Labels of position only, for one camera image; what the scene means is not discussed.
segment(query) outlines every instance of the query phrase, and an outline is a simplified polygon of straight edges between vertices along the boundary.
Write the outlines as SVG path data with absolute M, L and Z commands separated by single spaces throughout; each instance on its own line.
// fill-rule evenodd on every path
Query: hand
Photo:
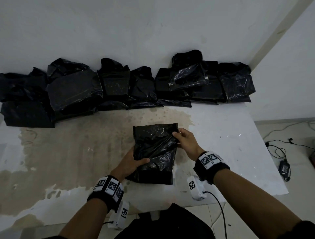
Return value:
M 132 174 L 137 167 L 148 162 L 150 162 L 149 158 L 134 160 L 134 147 L 132 147 L 123 157 L 118 166 L 111 171 L 110 175 L 117 178 L 119 182 L 122 182 L 124 178 Z
M 178 131 L 179 133 L 173 132 L 173 136 L 180 142 L 178 147 L 185 150 L 191 160 L 196 161 L 199 155 L 205 151 L 198 145 L 193 133 L 184 128 L 179 128 Z

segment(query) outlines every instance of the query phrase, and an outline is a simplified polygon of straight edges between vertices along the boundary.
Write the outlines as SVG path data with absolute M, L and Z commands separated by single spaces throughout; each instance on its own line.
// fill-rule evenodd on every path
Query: wristband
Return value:
M 107 213 L 111 209 L 114 209 L 115 212 L 117 212 L 121 199 L 123 198 L 123 185 L 117 178 L 111 175 L 100 178 L 87 201 L 92 198 L 99 198 L 105 202 Z
M 204 152 L 196 160 L 194 171 L 201 181 L 207 180 L 213 184 L 215 174 L 222 169 L 230 169 L 224 160 L 214 152 Z

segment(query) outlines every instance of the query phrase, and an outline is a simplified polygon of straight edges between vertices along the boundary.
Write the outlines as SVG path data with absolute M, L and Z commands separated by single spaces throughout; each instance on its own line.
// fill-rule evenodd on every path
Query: white device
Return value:
M 197 201 L 201 201 L 207 197 L 204 189 L 204 182 L 201 182 L 197 176 L 190 176 L 187 178 L 187 183 L 190 188 L 190 193 L 192 194 L 192 198 Z
M 116 230 L 122 230 L 125 228 L 125 220 L 129 211 L 129 202 L 121 201 L 117 210 L 117 213 L 112 213 L 109 217 L 108 228 L 115 228 Z

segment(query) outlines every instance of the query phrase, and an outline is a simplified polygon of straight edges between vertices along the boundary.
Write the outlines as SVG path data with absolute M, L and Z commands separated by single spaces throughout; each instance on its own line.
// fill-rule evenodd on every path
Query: black pants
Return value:
M 191 212 L 173 203 L 169 209 L 161 211 L 157 221 L 135 219 L 116 236 L 116 239 L 126 238 L 209 238 L 214 234 L 210 227 Z

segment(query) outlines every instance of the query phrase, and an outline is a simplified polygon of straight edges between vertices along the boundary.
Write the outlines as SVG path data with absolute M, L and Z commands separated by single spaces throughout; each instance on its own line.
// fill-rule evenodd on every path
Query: white table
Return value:
M 231 170 L 271 195 L 288 193 L 244 103 L 193 108 L 163 107 L 99 112 L 56 124 L 55 129 L 0 125 L 0 231 L 65 223 L 86 202 L 97 179 L 107 175 L 133 145 L 132 126 L 178 123 L 193 132 L 205 150 L 218 153 Z M 215 203 L 208 196 L 194 201 L 187 177 L 193 162 L 178 149 L 174 184 L 138 184 L 125 180 L 130 212 L 167 209 L 171 203 Z M 220 201 L 215 186 L 207 185 Z

